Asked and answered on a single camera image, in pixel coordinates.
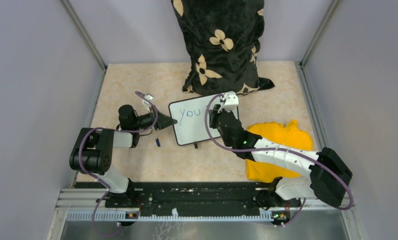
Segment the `small black-framed whiteboard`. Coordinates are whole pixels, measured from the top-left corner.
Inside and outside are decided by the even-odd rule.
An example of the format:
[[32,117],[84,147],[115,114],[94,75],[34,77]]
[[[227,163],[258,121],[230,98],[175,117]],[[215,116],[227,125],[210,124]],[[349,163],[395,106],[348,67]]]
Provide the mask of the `small black-framed whiteboard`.
[[205,128],[205,122],[209,121],[209,117],[205,116],[206,107],[209,106],[211,110],[215,105],[220,105],[220,96],[212,101],[213,97],[213,95],[201,96],[169,104],[170,116],[178,121],[173,128],[179,146],[210,139]]

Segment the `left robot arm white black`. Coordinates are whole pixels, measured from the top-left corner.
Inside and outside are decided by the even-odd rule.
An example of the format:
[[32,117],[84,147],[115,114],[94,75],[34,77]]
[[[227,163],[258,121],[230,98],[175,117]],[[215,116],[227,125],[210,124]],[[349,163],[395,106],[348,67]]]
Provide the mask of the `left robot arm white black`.
[[117,200],[125,207],[135,204],[137,194],[133,182],[121,174],[112,164],[113,150],[131,149],[138,145],[141,131],[148,128],[162,130],[177,123],[177,120],[153,108],[149,113],[138,115],[131,105],[123,105],[118,110],[119,126],[109,128],[82,128],[69,157],[72,170],[95,178],[108,191],[117,195]]

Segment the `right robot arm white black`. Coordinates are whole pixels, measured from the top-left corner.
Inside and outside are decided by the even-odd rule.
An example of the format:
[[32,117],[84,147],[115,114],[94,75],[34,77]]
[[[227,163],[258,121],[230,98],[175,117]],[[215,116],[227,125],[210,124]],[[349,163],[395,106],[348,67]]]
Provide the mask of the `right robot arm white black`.
[[205,126],[218,131],[222,149],[241,159],[272,164],[300,175],[276,179],[268,192],[272,205],[281,206],[295,198],[316,198],[339,210],[349,210],[354,205],[349,187],[352,171],[333,149],[307,151],[277,144],[245,130],[232,112],[218,108],[216,105],[206,110]]

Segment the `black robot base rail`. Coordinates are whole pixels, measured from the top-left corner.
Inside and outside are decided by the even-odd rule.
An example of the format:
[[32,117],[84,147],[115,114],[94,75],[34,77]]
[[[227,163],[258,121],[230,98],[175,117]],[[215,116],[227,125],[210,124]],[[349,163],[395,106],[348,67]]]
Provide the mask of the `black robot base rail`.
[[97,182],[63,189],[56,204],[69,221],[117,222],[270,222],[281,224],[299,207],[282,200],[269,183],[134,182],[127,193],[111,193]]

